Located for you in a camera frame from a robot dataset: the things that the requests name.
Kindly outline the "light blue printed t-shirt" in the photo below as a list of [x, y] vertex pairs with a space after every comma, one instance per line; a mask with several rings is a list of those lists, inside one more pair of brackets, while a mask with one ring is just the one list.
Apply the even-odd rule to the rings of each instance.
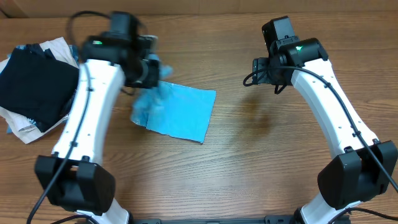
[[216, 91], [165, 82], [172, 73], [171, 66], [160, 65], [158, 86], [141, 90], [132, 104], [130, 120], [150, 131], [202, 144]]

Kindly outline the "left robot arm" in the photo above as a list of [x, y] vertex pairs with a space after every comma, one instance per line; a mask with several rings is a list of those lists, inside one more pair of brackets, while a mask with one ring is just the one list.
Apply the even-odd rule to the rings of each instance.
[[133, 223], [115, 198], [116, 179], [103, 168], [104, 138], [121, 89], [150, 89], [159, 84], [160, 62], [153, 58], [155, 35], [91, 36], [83, 44], [77, 91], [60, 139], [49, 156], [39, 156], [34, 172], [44, 190], [42, 202], [73, 212], [68, 220]]

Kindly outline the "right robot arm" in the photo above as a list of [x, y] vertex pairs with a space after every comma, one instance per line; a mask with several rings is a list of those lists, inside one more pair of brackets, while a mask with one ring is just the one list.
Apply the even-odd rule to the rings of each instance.
[[274, 85], [278, 95], [294, 87], [308, 103], [330, 149], [331, 161], [318, 174], [319, 193], [287, 219], [290, 223], [346, 223], [359, 204], [397, 188], [392, 173], [397, 147], [381, 142], [359, 117], [335, 77], [328, 54], [317, 39], [295, 35], [267, 37], [269, 55], [256, 58], [252, 82]]

